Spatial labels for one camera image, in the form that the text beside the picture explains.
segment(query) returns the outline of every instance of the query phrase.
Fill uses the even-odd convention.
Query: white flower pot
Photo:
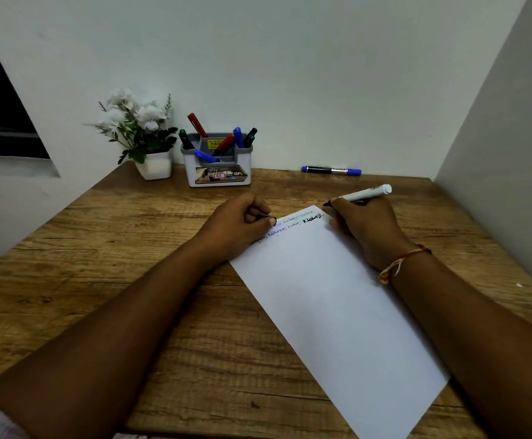
[[[146,154],[144,163],[136,163],[136,168],[145,180],[158,180],[160,178],[170,178],[172,175],[172,150],[157,154]]]

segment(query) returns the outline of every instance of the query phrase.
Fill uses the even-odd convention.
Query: wooden desk
[[[0,259],[0,372],[116,295],[193,236],[217,205],[248,190],[284,216],[390,183],[408,236],[532,321],[532,278],[430,180],[253,175],[248,187],[193,189],[181,166],[170,180],[145,182],[124,164],[10,250]],[[126,427],[177,435],[355,437],[229,264],[192,294]],[[448,386],[412,437],[484,434]]]

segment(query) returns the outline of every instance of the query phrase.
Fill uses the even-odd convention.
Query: hand
[[[193,239],[218,265],[239,256],[274,226],[274,217],[256,221],[257,215],[270,211],[263,198],[246,192],[219,205]]]
[[[404,253],[417,248],[398,226],[387,198],[377,197],[366,206],[336,198],[331,200],[331,205],[335,211],[331,225],[352,234],[373,267],[383,270]]]

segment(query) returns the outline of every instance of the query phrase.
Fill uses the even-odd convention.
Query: forearm
[[[532,324],[426,253],[393,284],[493,431],[532,438]]]
[[[205,257],[188,242],[0,375],[0,409],[37,439],[111,434],[189,290],[213,266]]]

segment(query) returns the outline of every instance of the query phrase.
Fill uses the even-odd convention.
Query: desk organizer
[[[207,138],[199,134],[187,134],[195,149],[205,154],[213,154],[213,150],[231,132],[207,133]],[[185,160],[187,180],[191,188],[204,188],[208,186],[241,186],[252,182],[252,151],[249,148],[238,148],[235,143],[227,150],[225,155],[218,156],[219,162],[209,163],[195,156],[195,149],[184,149],[181,153]]]

